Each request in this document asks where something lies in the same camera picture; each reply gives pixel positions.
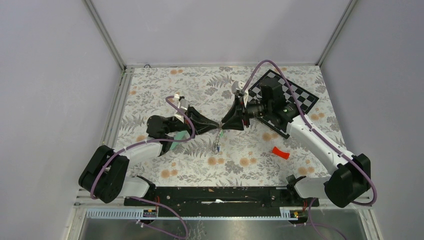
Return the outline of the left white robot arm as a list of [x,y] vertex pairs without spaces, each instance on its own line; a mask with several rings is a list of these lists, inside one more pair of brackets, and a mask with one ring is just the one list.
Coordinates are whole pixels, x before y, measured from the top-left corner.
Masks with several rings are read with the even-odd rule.
[[106,204],[120,197],[136,197],[142,205],[148,206],[155,200],[153,184],[141,176],[127,176],[128,168],[164,155],[173,143],[184,143],[219,126],[192,106],[170,117],[152,115],[147,120],[145,140],[118,151],[99,146],[82,171],[78,185],[92,198]]

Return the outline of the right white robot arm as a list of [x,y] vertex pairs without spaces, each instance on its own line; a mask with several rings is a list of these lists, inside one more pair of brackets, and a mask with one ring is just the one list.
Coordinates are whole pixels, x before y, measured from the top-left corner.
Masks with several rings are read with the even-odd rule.
[[368,190],[373,197],[368,206],[377,199],[377,191],[371,180],[371,161],[364,154],[355,155],[343,149],[323,131],[312,125],[293,94],[294,102],[286,99],[280,81],[266,78],[260,82],[260,98],[254,99],[244,82],[235,81],[231,86],[233,104],[221,120],[223,130],[243,131],[250,120],[265,117],[276,127],[304,145],[326,168],[327,177],[299,177],[287,191],[287,201],[293,206],[301,205],[307,198],[328,199],[344,208],[358,204],[357,198]]

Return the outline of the metal key holder plate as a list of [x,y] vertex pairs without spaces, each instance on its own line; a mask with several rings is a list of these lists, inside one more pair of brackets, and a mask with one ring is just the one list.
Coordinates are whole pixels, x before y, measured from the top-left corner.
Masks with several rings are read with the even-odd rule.
[[222,129],[220,129],[220,130],[217,132],[217,134],[216,134],[216,136],[215,136],[215,139],[214,139],[214,141],[213,141],[213,144],[212,144],[212,153],[213,153],[213,154],[218,154],[218,153],[220,152],[220,149],[221,149],[221,146],[220,146],[220,139],[221,139],[221,137],[223,136],[223,134],[224,134],[224,131],[223,131]]

